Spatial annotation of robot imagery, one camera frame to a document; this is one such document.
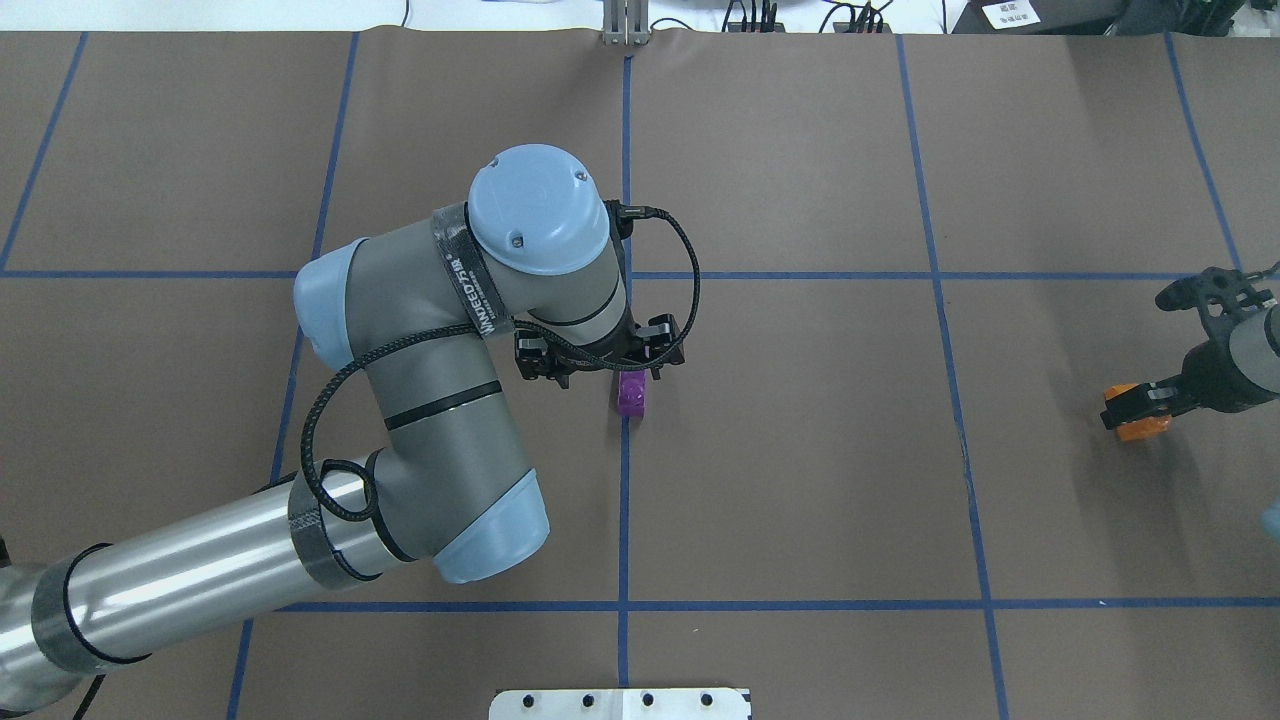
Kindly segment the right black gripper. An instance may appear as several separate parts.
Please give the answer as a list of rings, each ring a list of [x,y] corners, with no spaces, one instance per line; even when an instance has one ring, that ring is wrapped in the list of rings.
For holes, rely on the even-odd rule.
[[[1187,352],[1175,377],[1107,388],[1103,427],[1167,430],[1190,410],[1234,414],[1277,400],[1277,300],[1256,287],[1276,274],[1276,265],[1260,272],[1210,266],[1161,290],[1156,306],[1197,310],[1207,340]]]

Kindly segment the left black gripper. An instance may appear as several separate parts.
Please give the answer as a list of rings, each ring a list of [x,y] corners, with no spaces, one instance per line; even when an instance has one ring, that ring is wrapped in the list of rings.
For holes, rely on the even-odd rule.
[[[625,313],[598,338],[577,325],[541,319],[517,320],[515,325],[515,363],[521,377],[553,380],[563,389],[579,372],[650,372],[658,379],[663,366],[685,363],[682,341],[687,333],[671,314],[640,325]]]

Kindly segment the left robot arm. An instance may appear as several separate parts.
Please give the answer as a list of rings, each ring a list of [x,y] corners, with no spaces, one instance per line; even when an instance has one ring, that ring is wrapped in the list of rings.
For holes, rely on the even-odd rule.
[[[625,241],[663,209],[604,200],[572,154],[497,154],[467,197],[300,269],[300,331],[332,369],[300,465],[259,492],[46,568],[3,568],[3,716],[157,650],[430,559],[452,584],[538,552],[549,520],[486,342],[522,378],[684,361],[691,322],[634,320]]]

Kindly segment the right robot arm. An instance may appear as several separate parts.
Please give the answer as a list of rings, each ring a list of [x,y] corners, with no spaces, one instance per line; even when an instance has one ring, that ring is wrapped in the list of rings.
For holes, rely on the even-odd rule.
[[[1206,340],[1187,352],[1176,375],[1107,389],[1103,427],[1123,441],[1144,439],[1197,409],[1235,414],[1277,400],[1277,299],[1257,286],[1276,274],[1276,265],[1260,272],[1208,266],[1165,286],[1156,306],[1196,310]]]

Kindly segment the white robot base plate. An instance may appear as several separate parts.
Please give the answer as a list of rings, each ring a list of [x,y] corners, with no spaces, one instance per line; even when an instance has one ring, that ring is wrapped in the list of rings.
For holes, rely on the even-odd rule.
[[[521,689],[495,694],[489,719],[753,719],[750,691],[730,687]]]

